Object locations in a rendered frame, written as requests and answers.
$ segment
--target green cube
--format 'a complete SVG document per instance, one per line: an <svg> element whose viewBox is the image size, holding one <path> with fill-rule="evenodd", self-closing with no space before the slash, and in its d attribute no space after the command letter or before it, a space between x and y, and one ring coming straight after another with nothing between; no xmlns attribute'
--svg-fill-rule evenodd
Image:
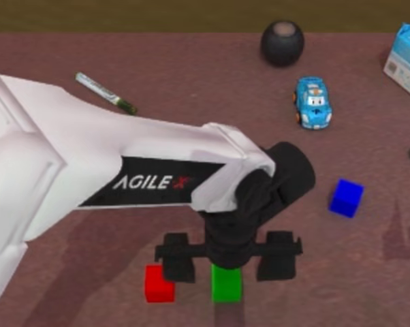
<svg viewBox="0 0 410 327"><path fill-rule="evenodd" d="M212 264L211 292L214 303L240 302L242 298L241 268L223 269Z"/></svg>

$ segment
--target marker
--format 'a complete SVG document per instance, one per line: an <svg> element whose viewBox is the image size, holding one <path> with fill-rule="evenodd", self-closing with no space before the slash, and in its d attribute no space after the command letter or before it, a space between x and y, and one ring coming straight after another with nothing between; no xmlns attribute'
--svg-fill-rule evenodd
<svg viewBox="0 0 410 327"><path fill-rule="evenodd" d="M92 90L108 102L114 104L117 108L120 108L131 115L137 114L137 108L130 104L128 101L122 99L118 95L114 94L113 92L107 90L105 87L100 85L98 82L95 82L88 76L84 75L83 73L76 73L75 79L86 88Z"/></svg>

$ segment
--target blue cube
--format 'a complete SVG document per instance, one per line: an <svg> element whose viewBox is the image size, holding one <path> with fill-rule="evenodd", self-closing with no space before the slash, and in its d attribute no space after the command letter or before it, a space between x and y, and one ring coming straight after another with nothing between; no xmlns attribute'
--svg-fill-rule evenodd
<svg viewBox="0 0 410 327"><path fill-rule="evenodd" d="M333 213L353 218L361 203L364 186L340 179L329 205Z"/></svg>

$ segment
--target robotic arm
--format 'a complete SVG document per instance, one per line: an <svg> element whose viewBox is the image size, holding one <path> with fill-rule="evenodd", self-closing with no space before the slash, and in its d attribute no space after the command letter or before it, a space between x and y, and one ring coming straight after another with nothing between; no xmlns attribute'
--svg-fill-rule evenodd
<svg viewBox="0 0 410 327"><path fill-rule="evenodd" d="M76 209L197 211L205 220L203 245L167 234L156 248L174 281L194 281L197 256L225 268L252 255L294 257L302 249L291 233L257 245L256 232L314 184L308 159L289 143L264 151L234 127L115 114L60 87L0 76L0 296L27 242Z"/></svg>

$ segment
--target box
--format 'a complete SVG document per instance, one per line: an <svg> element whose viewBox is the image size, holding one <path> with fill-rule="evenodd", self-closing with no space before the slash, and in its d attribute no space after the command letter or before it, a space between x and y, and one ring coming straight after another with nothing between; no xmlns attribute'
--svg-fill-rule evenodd
<svg viewBox="0 0 410 327"><path fill-rule="evenodd" d="M383 71L410 93L410 24L402 24Z"/></svg>

